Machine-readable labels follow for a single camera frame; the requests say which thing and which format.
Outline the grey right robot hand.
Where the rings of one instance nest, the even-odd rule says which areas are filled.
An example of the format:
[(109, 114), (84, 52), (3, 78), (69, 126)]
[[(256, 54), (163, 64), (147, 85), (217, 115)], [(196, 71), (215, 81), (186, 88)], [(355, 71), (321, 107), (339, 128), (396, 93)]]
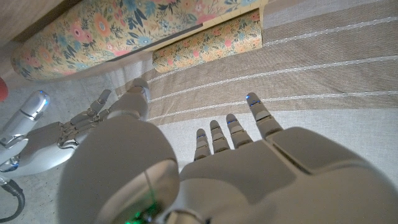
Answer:
[(1, 183), (44, 172), (71, 158), (87, 135), (103, 120), (111, 90), (104, 90), (90, 107), (70, 121), (34, 129), (50, 104), (49, 94), (33, 92), (1, 129)]

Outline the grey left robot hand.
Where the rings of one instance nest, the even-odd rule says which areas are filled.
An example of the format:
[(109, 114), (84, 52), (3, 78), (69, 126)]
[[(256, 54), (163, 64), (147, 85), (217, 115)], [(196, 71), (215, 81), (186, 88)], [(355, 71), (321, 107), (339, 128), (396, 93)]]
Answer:
[(397, 189), (368, 161), (303, 128), (282, 128), (254, 93), (253, 141), (233, 114), (228, 142), (216, 121), (197, 131), (179, 168), (147, 121), (149, 87), (137, 78), (68, 160), (60, 223), (396, 223)]

